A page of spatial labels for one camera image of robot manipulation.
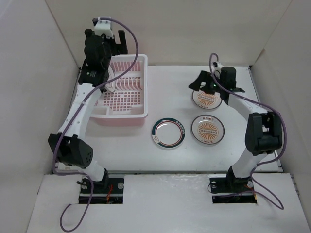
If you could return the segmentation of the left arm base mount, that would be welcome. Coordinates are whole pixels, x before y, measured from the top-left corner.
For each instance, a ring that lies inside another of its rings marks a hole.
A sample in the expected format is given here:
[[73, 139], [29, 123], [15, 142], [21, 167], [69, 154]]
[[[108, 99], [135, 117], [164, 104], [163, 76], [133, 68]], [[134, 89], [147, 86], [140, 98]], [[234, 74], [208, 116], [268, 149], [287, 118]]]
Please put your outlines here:
[[[87, 178], [76, 182], [80, 185], [79, 204], [87, 204], [91, 192], [91, 185]], [[108, 186], [103, 187], [94, 182], [91, 204], [123, 204], [124, 177], [109, 178]]]

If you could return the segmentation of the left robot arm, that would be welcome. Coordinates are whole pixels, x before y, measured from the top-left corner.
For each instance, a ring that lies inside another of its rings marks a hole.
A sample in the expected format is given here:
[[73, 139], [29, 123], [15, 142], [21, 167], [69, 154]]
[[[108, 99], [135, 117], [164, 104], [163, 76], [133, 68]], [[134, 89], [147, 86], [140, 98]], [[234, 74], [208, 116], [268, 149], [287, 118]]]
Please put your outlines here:
[[99, 193], [108, 189], [109, 175], [93, 160], [93, 148], [84, 137], [95, 103], [106, 91], [105, 86], [112, 82], [108, 72], [112, 57], [128, 53], [125, 32], [119, 30], [118, 34], [120, 42], [116, 43], [111, 30], [85, 30], [85, 60], [79, 69], [74, 102], [61, 128], [48, 138], [53, 152], [53, 172], [65, 176], [69, 173], [57, 170], [56, 166], [72, 166], [71, 174], [85, 176], [86, 185]]

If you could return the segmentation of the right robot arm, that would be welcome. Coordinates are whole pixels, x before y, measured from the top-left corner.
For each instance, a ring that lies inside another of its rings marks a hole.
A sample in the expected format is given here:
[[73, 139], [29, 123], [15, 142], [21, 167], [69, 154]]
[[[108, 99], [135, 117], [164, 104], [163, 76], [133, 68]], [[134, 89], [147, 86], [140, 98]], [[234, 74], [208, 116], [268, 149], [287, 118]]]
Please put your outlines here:
[[236, 86], [236, 69], [213, 63], [210, 71], [201, 71], [189, 88], [205, 94], [219, 93], [228, 106], [234, 108], [247, 121], [245, 150], [232, 165], [226, 178], [217, 181], [225, 192], [241, 192], [252, 181], [251, 174], [263, 164], [263, 159], [281, 148], [285, 143], [284, 121], [280, 114], [267, 105], [260, 104], [245, 96], [245, 91]]

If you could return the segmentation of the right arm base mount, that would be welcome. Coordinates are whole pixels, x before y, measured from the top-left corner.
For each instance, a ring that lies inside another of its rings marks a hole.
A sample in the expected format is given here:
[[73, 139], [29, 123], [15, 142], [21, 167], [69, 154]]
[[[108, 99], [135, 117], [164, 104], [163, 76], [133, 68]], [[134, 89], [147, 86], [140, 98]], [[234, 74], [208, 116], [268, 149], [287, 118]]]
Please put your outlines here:
[[257, 204], [254, 185], [250, 178], [230, 181], [227, 177], [210, 176], [208, 186], [213, 204]]

